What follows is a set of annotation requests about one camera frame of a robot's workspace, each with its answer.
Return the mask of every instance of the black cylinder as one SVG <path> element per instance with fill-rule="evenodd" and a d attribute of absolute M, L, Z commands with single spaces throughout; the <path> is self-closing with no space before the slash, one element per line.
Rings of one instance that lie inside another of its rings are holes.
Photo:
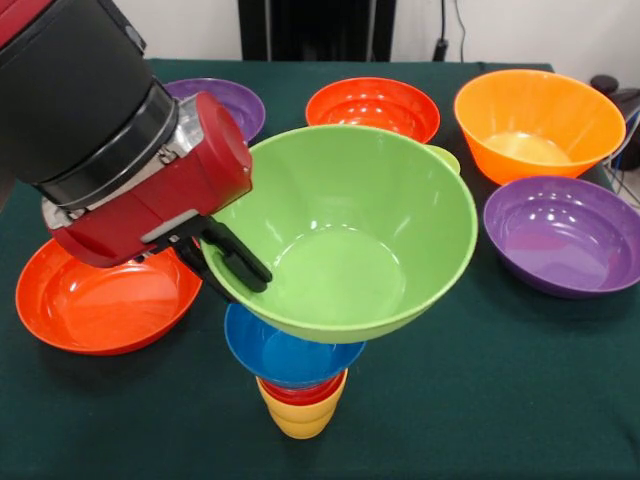
<path fill-rule="evenodd" d="M 86 208 L 124 185 L 166 143 L 178 123 L 177 102 L 158 83 L 118 134 L 84 162 L 35 187 L 66 210 Z"/>
<path fill-rule="evenodd" d="M 0 50 L 0 161 L 30 184 L 71 171 L 118 135 L 152 82 L 98 0 L 54 1 Z"/>

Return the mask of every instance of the dark green tablecloth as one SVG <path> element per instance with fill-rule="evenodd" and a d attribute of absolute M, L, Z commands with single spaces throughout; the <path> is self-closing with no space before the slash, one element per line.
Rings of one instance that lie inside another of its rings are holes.
<path fill-rule="evenodd" d="M 261 138 L 303 126 L 306 101 L 328 82 L 410 82 L 439 105 L 433 143 L 461 160 L 479 208 L 494 188 L 471 161 L 452 102 L 470 78 L 505 65 L 153 66 L 165 81 L 211 76 L 254 89 L 268 112 Z M 588 301 L 544 296 L 501 267 L 481 232 L 454 289 L 408 327 L 370 342 L 327 430 L 294 441 L 227 349 L 225 304 L 209 289 L 140 352 L 91 358 L 35 340 L 13 292 L 47 239 L 38 202 L 21 186 L 0 216 L 0 478 L 640 476 L 636 288 Z"/>

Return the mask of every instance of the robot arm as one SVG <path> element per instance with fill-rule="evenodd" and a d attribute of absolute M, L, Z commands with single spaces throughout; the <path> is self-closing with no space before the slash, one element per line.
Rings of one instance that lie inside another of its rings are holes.
<path fill-rule="evenodd" d="M 249 288 L 266 267 L 210 215 L 251 190 L 251 157 L 206 93 L 178 103 L 111 0 L 0 0 L 0 158 L 43 195 L 54 238 L 96 267 L 174 247 L 216 283 L 192 237 Z"/>

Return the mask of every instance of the blue bowl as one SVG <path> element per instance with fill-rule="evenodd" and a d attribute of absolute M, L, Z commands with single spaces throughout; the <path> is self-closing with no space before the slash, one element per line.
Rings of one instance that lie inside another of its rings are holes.
<path fill-rule="evenodd" d="M 273 328 L 240 304 L 227 308 L 224 333 L 231 352 L 247 370 L 283 388 L 308 388 L 338 375 L 367 343 L 302 340 Z"/>

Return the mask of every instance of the purple bowl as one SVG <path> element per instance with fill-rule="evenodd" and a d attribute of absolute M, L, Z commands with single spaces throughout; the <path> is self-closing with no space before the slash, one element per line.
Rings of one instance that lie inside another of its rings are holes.
<path fill-rule="evenodd" d="M 592 183 L 516 180 L 489 197 L 484 225 L 510 270 L 550 295 L 593 297 L 640 280 L 640 215 Z"/>
<path fill-rule="evenodd" d="M 167 91 L 179 100 L 198 92 L 209 92 L 224 105 L 233 117 L 247 143 L 260 132 L 266 112 L 260 97 L 239 83 L 217 78 L 189 78 L 165 85 Z"/>

